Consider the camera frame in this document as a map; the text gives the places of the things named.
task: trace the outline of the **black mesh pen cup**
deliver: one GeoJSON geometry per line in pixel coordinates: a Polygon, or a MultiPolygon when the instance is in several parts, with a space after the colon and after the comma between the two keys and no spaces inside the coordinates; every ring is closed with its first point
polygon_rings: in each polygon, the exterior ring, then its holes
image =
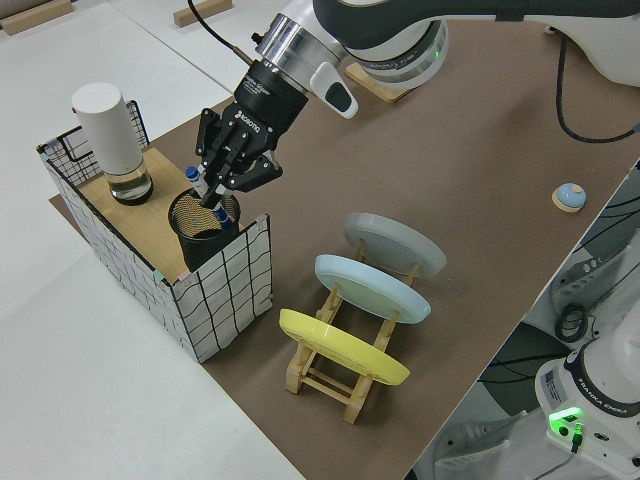
{"type": "Polygon", "coordinates": [[[169,224],[178,236],[184,263],[195,272],[207,260],[236,238],[239,230],[240,204],[234,196],[225,196],[222,206],[233,220],[233,228],[223,230],[213,211],[200,206],[200,198],[187,190],[169,207],[169,224]]]}

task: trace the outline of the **brown table mat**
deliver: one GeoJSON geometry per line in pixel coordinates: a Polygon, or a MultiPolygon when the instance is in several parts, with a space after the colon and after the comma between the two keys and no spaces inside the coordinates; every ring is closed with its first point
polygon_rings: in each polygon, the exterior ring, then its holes
{"type": "MultiPolygon", "coordinates": [[[[593,146],[561,131],[559,38],[541,25],[452,22],[450,34],[441,72],[396,104],[351,84],[360,112],[344,120],[311,100],[276,151],[284,176],[239,198],[245,221],[271,215],[274,307],[204,367],[310,479],[402,478],[638,158],[638,139],[593,146]],[[551,202],[568,181],[588,194],[578,214],[551,202]],[[388,347],[410,377],[374,385],[352,426],[331,398],[285,391],[295,344],[277,322],[280,308],[320,307],[328,292],[315,257],[350,255],[341,230],[355,211],[419,230],[449,264],[416,281],[433,313],[399,325],[388,347]]],[[[637,123],[638,105],[638,89],[612,84],[570,48],[575,130],[618,134],[637,123]]],[[[153,145],[179,166],[195,163],[196,131],[194,119],[153,145]]],[[[335,325],[369,341],[379,328],[349,306],[335,325]]]]}

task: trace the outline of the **yellow plate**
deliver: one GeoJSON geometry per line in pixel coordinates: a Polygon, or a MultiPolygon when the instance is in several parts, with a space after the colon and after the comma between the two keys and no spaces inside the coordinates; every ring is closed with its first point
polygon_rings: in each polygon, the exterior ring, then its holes
{"type": "Polygon", "coordinates": [[[397,360],[339,328],[293,310],[280,310],[280,328],[320,355],[387,385],[400,385],[409,370],[397,360]]]}

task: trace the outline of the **plate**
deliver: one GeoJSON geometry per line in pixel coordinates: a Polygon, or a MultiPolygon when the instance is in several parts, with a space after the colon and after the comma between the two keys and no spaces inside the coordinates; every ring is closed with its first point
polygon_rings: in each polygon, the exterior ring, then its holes
{"type": "Polygon", "coordinates": [[[399,312],[398,323],[420,323],[431,313],[429,302],[411,287],[349,258],[318,256],[316,277],[329,290],[338,285],[340,298],[380,318],[388,320],[399,312]]]}
{"type": "Polygon", "coordinates": [[[353,248],[364,240],[367,263],[392,272],[408,275],[416,263],[416,276],[432,276],[447,264],[442,250],[413,228],[372,213],[350,213],[344,225],[344,236],[353,248]]]}
{"type": "Polygon", "coordinates": [[[400,385],[409,370],[373,345],[294,310],[280,310],[280,328],[297,342],[360,375],[386,385],[400,385]]]}

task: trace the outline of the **white table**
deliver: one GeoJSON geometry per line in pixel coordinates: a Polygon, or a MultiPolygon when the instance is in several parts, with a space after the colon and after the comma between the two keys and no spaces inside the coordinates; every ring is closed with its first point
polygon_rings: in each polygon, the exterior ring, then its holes
{"type": "MultiPolygon", "coordinates": [[[[111,0],[111,3],[229,92],[235,90],[248,69],[199,23],[183,28],[173,23],[173,12],[187,8],[186,0],[111,0]]],[[[256,58],[251,34],[265,33],[278,10],[287,3],[288,0],[234,0],[232,9],[205,20],[223,38],[256,58]]]]}
{"type": "Polygon", "coordinates": [[[99,0],[0,31],[0,477],[300,478],[48,203],[38,143],[90,81],[136,99],[151,138],[228,92],[99,0]]]}

